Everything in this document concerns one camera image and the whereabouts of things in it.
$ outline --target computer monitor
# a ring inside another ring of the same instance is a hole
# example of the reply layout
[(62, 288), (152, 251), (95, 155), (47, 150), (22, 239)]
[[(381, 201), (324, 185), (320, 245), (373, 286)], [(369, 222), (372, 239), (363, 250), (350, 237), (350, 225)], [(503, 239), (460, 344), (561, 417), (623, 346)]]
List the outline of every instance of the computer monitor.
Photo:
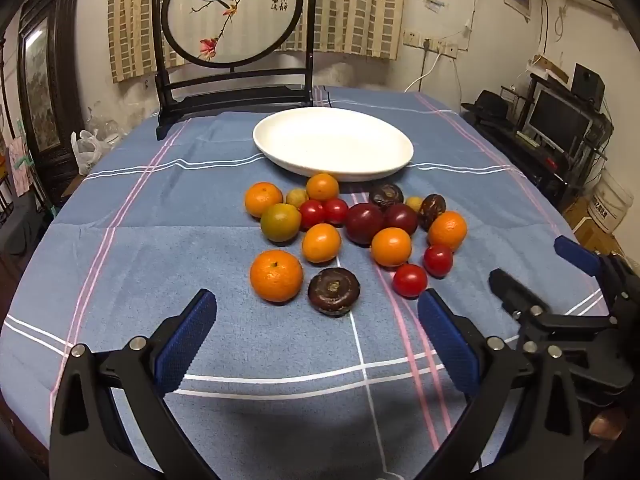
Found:
[(542, 90), (527, 123), (551, 145), (571, 155), (591, 121), (562, 99)]

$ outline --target blue tablecloth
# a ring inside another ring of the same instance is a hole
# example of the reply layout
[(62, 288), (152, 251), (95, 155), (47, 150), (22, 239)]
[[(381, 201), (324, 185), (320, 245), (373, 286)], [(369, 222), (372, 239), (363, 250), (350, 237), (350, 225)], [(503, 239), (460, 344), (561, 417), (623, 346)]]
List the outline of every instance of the blue tablecloth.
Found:
[[(603, 312), (594, 280), (555, 256), (571, 229), (501, 153), (459, 115), (421, 94), (314, 89), (316, 105), (364, 112), (404, 131), (415, 155), (388, 180), (406, 196), (440, 193), (468, 222), (444, 280), (431, 280), (457, 314), (487, 336), (516, 324), (487, 284), (502, 267), (557, 312)], [(200, 288), (218, 298), (218, 320), (180, 390), (166, 402), (224, 479), (405, 478), (420, 471), (464, 408), (420, 329), (415, 301), (350, 242), (339, 263), (360, 280), (352, 315), (318, 314), (300, 294), (286, 306), (257, 298), (255, 256), (271, 246), (242, 206), (259, 181), (283, 192), (305, 179), (258, 152), (266, 114), (224, 112), (176, 124), (157, 142), (151, 117), (106, 156), (50, 226), (20, 282), (0, 337), (0, 386), (28, 428), (48, 443), (50, 410), (76, 342), (121, 348), (182, 311)], [(367, 184), (343, 184), (349, 203)], [(414, 235), (419, 263), (426, 236)], [(300, 237), (286, 250), (300, 256)], [(303, 261), (305, 285), (318, 268)], [(117, 396), (141, 460), (155, 461)], [(485, 452), (490, 461), (508, 420)]]

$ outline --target speaker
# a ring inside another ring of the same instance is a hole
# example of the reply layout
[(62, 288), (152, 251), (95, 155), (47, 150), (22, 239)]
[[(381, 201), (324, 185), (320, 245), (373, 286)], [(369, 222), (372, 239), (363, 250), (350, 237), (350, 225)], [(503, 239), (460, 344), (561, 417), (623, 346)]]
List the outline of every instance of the speaker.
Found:
[(593, 70), (576, 63), (571, 92), (580, 99), (591, 103), (597, 112), (600, 111), (602, 98), (604, 97), (604, 83), (602, 78)]

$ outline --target plastic bag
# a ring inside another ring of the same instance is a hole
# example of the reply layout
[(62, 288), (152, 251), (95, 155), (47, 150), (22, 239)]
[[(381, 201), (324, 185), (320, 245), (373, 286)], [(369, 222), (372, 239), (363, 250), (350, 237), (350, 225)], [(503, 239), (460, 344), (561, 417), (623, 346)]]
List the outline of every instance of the plastic bag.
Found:
[(78, 173), (88, 175), (91, 168), (111, 149), (111, 146), (98, 140), (96, 135), (87, 130), (82, 130), (79, 137), (77, 139), (75, 132), (71, 134), (71, 148), (78, 163)]

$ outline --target white bucket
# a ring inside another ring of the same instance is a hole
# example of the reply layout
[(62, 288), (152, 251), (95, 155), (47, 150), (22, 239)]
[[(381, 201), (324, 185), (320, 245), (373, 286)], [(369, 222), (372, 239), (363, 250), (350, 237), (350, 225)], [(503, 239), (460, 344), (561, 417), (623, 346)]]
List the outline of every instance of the white bucket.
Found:
[(589, 202), (589, 215), (607, 234), (618, 227), (634, 202), (634, 196), (618, 184), (609, 171), (602, 170), (600, 181)]

